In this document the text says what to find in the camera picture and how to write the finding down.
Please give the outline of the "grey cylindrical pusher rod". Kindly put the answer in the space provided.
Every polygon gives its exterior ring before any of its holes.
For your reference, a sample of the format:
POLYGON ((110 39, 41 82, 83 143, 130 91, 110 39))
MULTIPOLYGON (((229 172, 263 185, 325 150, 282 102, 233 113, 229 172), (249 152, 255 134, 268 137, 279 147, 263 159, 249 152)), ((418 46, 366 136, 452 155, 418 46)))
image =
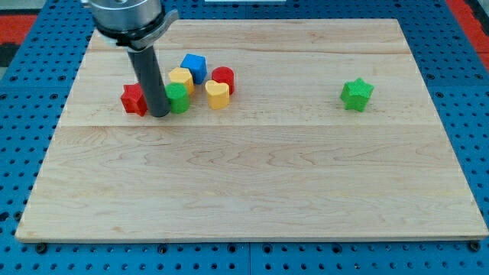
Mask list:
POLYGON ((153 47, 139 52, 128 51, 134 73, 141 86, 148 111, 153 117, 161 118, 170 112, 160 66, 153 47))

